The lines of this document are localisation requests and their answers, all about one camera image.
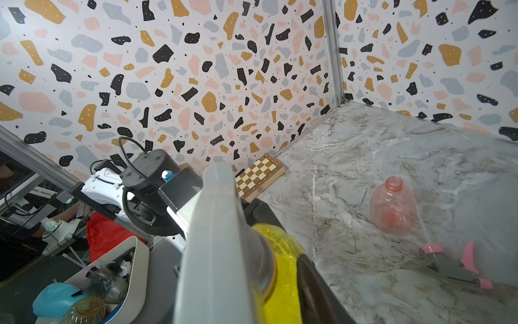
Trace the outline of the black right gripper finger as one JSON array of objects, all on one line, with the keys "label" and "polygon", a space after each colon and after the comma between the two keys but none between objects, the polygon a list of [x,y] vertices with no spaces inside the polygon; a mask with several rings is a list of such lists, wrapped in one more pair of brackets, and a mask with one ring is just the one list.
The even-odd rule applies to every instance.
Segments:
[{"label": "black right gripper finger", "polygon": [[307,255],[301,254],[296,265],[298,297],[303,324],[356,323]]}]

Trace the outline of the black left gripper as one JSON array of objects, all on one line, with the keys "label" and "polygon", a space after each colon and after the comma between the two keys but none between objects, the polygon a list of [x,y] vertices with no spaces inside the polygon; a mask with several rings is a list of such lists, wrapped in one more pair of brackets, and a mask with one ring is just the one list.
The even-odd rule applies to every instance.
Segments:
[{"label": "black left gripper", "polygon": [[249,203],[242,199],[241,206],[243,207],[244,217],[248,225],[253,226],[255,224],[269,224],[284,230],[284,227],[281,225],[279,219],[269,204],[266,202],[255,198],[252,202]]}]

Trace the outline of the yellow spray bottle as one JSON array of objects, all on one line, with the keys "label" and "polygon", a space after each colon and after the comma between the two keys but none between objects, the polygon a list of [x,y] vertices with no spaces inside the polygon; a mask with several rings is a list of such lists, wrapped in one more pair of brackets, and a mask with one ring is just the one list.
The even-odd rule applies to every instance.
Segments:
[{"label": "yellow spray bottle", "polygon": [[252,228],[267,239],[275,258],[275,277],[264,302],[265,323],[301,323],[297,286],[297,260],[306,251],[284,229],[271,224]]}]

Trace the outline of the orange grey spray nozzle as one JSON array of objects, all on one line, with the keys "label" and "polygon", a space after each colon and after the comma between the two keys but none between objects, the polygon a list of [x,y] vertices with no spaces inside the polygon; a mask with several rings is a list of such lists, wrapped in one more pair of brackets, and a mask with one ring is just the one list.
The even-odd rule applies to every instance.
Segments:
[{"label": "orange grey spray nozzle", "polygon": [[188,230],[173,323],[264,323],[276,280],[275,255],[246,223],[231,166],[209,166]]}]

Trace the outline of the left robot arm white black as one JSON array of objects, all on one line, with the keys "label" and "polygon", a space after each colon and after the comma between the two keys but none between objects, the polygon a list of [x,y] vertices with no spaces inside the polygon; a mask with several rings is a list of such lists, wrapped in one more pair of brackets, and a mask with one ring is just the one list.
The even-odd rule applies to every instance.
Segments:
[{"label": "left robot arm white black", "polygon": [[[191,167],[179,167],[163,149],[144,150],[135,160],[123,153],[122,160],[124,170],[115,158],[94,162],[82,194],[146,234],[186,237],[202,178]],[[235,176],[248,225],[281,225],[258,196],[284,173],[285,166],[266,154]]]}]

